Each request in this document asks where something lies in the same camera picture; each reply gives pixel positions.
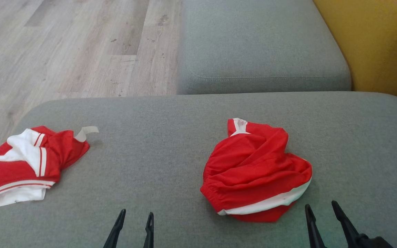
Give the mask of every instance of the sofa cushion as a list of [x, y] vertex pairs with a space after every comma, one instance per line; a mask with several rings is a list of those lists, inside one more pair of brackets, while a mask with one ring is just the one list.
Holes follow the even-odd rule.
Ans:
[[[227, 119], [283, 127], [307, 159], [306, 192], [277, 223], [215, 213], [200, 193]], [[43, 201], [0, 207], [0, 247], [102, 247], [126, 208], [118, 247], [141, 247], [154, 213], [157, 247], [308, 247], [310, 204], [328, 247], [346, 247], [331, 200], [359, 232], [397, 247], [397, 97], [361, 92], [195, 95], [48, 102], [14, 133], [96, 125], [90, 150]]]
[[178, 94], [349, 91], [311, 0], [184, 0]]

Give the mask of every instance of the white trim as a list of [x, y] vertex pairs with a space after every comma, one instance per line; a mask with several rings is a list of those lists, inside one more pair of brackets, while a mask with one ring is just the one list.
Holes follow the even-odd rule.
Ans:
[[41, 186], [44, 188], [50, 188], [51, 186], [53, 186], [55, 184], [55, 182], [43, 181], [43, 180], [24, 180], [24, 181], [12, 182], [12, 183], [1, 186], [0, 194], [7, 192], [8, 190], [11, 190], [13, 187], [16, 187], [18, 185], [28, 185], [28, 184], [32, 184], [32, 185], [42, 184], [42, 185], [38, 185], [38, 186]]
[[45, 134], [43, 134], [43, 133], [39, 134], [38, 141], [36, 141], [36, 145], [35, 145], [36, 147], [39, 147], [41, 145], [42, 140], [44, 139], [44, 136], [45, 136]]
[[307, 187], [309, 187], [310, 181], [312, 178], [305, 184], [295, 187], [291, 189], [289, 192], [281, 193], [276, 196], [272, 196], [269, 199], [250, 204], [243, 207], [237, 207], [233, 209], [223, 209], [218, 212], [219, 215], [248, 215], [253, 213], [262, 212], [265, 210], [272, 209], [274, 207], [278, 207], [281, 205], [289, 206], [291, 203], [299, 199], [303, 193], [306, 191]]
[[95, 126], [82, 127], [81, 131], [74, 138], [79, 142], [85, 142], [87, 140], [87, 134], [98, 133], [99, 129]]
[[0, 194], [0, 207], [25, 201], [40, 201], [44, 199], [46, 189], [39, 185], [24, 185], [13, 187]]
[[248, 124], [247, 121], [242, 120], [240, 118], [234, 118], [233, 120], [234, 120], [235, 132], [233, 134], [231, 134], [230, 137], [240, 134], [240, 133], [250, 134], [250, 133], [246, 132], [246, 126]]
[[41, 149], [40, 176], [45, 176], [45, 166], [47, 165], [47, 150], [44, 147], [40, 147], [40, 149]]

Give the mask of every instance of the white stripe trim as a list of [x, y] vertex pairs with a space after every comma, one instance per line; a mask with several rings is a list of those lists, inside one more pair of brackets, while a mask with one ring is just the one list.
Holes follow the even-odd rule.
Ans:
[[32, 184], [32, 185], [43, 184], [43, 187], [50, 188], [50, 186], [54, 185], [55, 182], [43, 181], [43, 180], [24, 180], [24, 181], [12, 182], [12, 183], [1, 186], [0, 194], [12, 189], [12, 187], [16, 187], [17, 185], [28, 185], [28, 184]]
[[40, 147], [35, 147], [33, 149], [38, 149], [39, 150], [38, 156], [35, 156], [34, 160], [33, 160], [33, 156], [32, 156], [32, 159], [30, 159], [32, 161], [31, 163], [29, 163], [27, 160], [25, 160], [25, 162], [28, 165], [30, 165], [30, 167], [34, 170], [34, 173], [35, 173], [36, 177], [39, 177], [41, 175], [41, 172], [39, 171], [39, 168], [41, 167], [41, 148]]
[[41, 171], [40, 175], [45, 175], [45, 166], [47, 165], [47, 150], [44, 147], [41, 147]]
[[42, 140], [44, 139], [45, 134], [41, 133], [39, 135], [38, 141], [36, 142], [36, 147], [39, 147], [42, 143]]
[[281, 193], [276, 196], [273, 196], [269, 199], [250, 204], [243, 207], [237, 207], [228, 210], [221, 210], [218, 212], [219, 215], [248, 215], [253, 213], [262, 212], [265, 210], [272, 209], [274, 207], [278, 207], [281, 205], [289, 206], [291, 203], [299, 199], [303, 193], [306, 191], [307, 187], [309, 187], [310, 181], [312, 178], [305, 184], [295, 187], [291, 189], [289, 192]]

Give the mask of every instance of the laminate floor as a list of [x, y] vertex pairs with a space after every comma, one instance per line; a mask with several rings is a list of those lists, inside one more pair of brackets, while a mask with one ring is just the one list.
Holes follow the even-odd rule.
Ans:
[[0, 0], [0, 144], [43, 102], [175, 94], [181, 0]]

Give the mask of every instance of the red fabric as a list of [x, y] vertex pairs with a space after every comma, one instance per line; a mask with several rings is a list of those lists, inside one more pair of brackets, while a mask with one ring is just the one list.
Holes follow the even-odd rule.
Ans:
[[[203, 172], [200, 189], [216, 212], [255, 204], [308, 182], [312, 166], [285, 153], [288, 134], [280, 127], [248, 122], [238, 133], [233, 119], [227, 122], [228, 138], [219, 142]], [[277, 221], [290, 206], [260, 213], [234, 215], [243, 221]]]
[[[35, 127], [32, 130], [45, 134], [41, 144], [38, 145], [46, 149], [47, 158], [44, 176], [36, 176], [33, 168], [26, 161], [0, 162], [0, 187], [8, 189], [9, 187], [5, 187], [5, 185], [24, 180], [43, 180], [57, 183], [60, 180], [61, 171], [71, 166], [90, 148], [87, 141], [77, 141], [71, 130], [54, 132], [45, 126]], [[12, 146], [7, 142], [2, 144], [0, 155], [6, 154], [10, 149], [12, 149]]]

